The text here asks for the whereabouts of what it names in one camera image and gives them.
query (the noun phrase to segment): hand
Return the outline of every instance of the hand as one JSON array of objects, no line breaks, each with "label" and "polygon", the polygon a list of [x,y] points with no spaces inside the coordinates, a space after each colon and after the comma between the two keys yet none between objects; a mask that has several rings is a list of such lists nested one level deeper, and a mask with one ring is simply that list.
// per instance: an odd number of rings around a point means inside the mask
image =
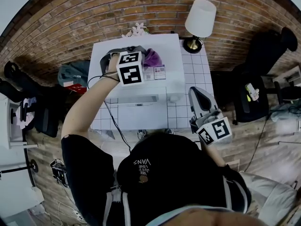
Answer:
[{"label": "hand", "polygon": [[117,72],[116,65],[119,59],[119,54],[114,54],[109,62],[109,67],[107,72]]}]

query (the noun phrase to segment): shoe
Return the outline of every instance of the shoe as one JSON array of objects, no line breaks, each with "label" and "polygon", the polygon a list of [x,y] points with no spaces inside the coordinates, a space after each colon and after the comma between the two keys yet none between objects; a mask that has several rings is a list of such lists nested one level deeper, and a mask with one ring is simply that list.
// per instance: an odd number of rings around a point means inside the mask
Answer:
[{"label": "shoe", "polygon": [[174,130],[173,129],[165,129],[164,133],[174,135]]},{"label": "shoe", "polygon": [[139,140],[141,140],[145,136],[146,136],[146,130],[137,130],[137,137]]}]

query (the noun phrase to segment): table lamp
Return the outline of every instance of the table lamp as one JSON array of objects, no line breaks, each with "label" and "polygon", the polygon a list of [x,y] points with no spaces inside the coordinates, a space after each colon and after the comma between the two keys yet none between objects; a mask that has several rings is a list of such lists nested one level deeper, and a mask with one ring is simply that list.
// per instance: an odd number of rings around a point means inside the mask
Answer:
[{"label": "table lamp", "polygon": [[194,0],[185,22],[185,28],[193,36],[186,38],[184,49],[192,54],[198,53],[202,44],[199,38],[206,38],[212,34],[216,6],[207,0]]}]

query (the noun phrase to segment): red object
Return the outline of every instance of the red object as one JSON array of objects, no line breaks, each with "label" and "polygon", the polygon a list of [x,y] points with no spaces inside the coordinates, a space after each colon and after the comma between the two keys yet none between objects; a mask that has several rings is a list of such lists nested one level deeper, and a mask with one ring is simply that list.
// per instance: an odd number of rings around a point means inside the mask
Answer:
[{"label": "red object", "polygon": [[82,86],[81,84],[75,84],[75,85],[71,85],[71,86],[66,86],[65,88],[67,89],[71,89],[75,92],[78,92],[80,94],[84,94],[87,91],[87,88]]}]

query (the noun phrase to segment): person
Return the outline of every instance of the person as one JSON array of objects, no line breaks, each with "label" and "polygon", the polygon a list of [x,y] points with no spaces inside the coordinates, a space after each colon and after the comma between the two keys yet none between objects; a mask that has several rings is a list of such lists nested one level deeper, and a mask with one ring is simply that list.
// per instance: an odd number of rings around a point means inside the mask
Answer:
[{"label": "person", "polygon": [[63,159],[75,203],[92,226],[261,226],[243,213],[251,195],[242,177],[213,147],[186,137],[144,137],[114,171],[112,156],[88,139],[88,129],[118,84],[110,60],[102,77],[70,109],[62,129]]}]

